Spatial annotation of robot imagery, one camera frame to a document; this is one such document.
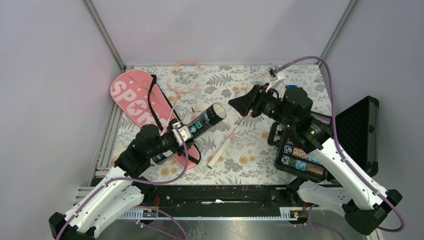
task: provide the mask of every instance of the racket handle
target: racket handle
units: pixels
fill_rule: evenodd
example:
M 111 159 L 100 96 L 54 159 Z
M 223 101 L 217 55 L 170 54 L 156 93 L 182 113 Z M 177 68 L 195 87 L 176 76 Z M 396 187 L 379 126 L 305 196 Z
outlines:
M 210 162 L 206 165 L 208 168 L 212 169 L 215 166 L 215 164 L 218 162 L 218 159 L 220 159 L 221 155 L 225 152 L 225 150 L 227 150 L 230 143 L 231 143 L 231 138 L 227 138 L 224 144 L 218 150 L 218 152 L 216 152 L 215 156 L 213 156 Z

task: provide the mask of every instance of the gray wall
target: gray wall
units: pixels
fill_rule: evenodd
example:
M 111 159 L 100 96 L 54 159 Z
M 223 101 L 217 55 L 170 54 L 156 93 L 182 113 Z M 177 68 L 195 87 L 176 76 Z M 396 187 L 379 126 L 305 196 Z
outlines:
M 120 71 L 82 1 L 22 2 L 0 1 L 0 238 L 43 240 L 88 183 Z
M 127 65 L 173 65 L 286 63 L 320 55 L 349 0 L 93 2 Z
M 367 95 L 380 101 L 377 181 L 403 195 L 401 233 L 422 237 L 424 1 L 362 0 L 328 56 L 340 112 Z M 397 228 L 391 213 L 384 227 Z

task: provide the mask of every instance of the table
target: table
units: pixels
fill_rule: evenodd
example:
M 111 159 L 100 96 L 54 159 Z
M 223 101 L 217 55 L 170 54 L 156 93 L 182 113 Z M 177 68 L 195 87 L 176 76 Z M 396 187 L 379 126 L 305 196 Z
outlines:
M 191 107 L 202 99 L 205 107 L 212 103 L 221 104 L 228 115 L 232 115 L 237 123 L 242 117 L 228 105 L 228 100 L 235 98 L 236 91 L 246 90 L 247 83 L 254 77 L 266 73 L 270 65 L 204 65 L 203 80 L 200 87 L 187 94 L 181 94 L 175 111 L 182 122 L 187 124 L 199 112 L 193 113 Z M 166 85 L 166 78 L 172 66 L 129 66 L 128 70 L 139 69 L 149 74 L 157 75 L 157 84 L 171 103 L 176 93 Z M 327 94 L 320 69 L 316 64 L 296 64 L 284 70 L 285 84 L 302 87 L 313 100 L 312 110 L 325 115 L 331 114 L 331 103 Z M 264 84 L 267 77 L 258 77 L 254 83 Z M 283 86 L 277 87 L 281 93 Z M 277 170 L 274 160 L 277 148 L 267 143 L 271 125 L 274 121 L 266 116 L 249 118 L 244 121 L 234 136 L 231 145 L 213 169 L 206 164 L 218 151 L 225 139 L 237 127 L 236 124 L 223 122 L 210 129 L 196 139 L 196 145 L 201 152 L 200 164 L 190 169 L 174 185 L 286 185 L 296 176 Z M 110 166 L 127 148 L 131 140 L 139 132 L 138 126 L 123 113 L 113 145 Z M 161 182 L 174 179 L 180 172 L 180 167 L 173 159 L 162 165 L 156 165 L 146 170 L 142 176 L 150 181 Z

